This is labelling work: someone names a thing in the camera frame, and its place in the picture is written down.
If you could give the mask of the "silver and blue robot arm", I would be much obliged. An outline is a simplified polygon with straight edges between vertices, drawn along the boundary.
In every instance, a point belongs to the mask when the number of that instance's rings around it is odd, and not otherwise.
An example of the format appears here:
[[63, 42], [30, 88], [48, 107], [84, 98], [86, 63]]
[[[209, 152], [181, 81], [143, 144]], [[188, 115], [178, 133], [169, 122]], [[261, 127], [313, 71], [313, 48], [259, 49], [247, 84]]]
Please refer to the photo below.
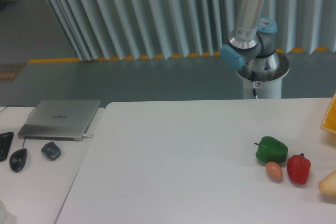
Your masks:
[[265, 0], [241, 0], [235, 28], [220, 50], [222, 59], [249, 81], [273, 81], [289, 71], [289, 61], [276, 52], [277, 23], [261, 16]]

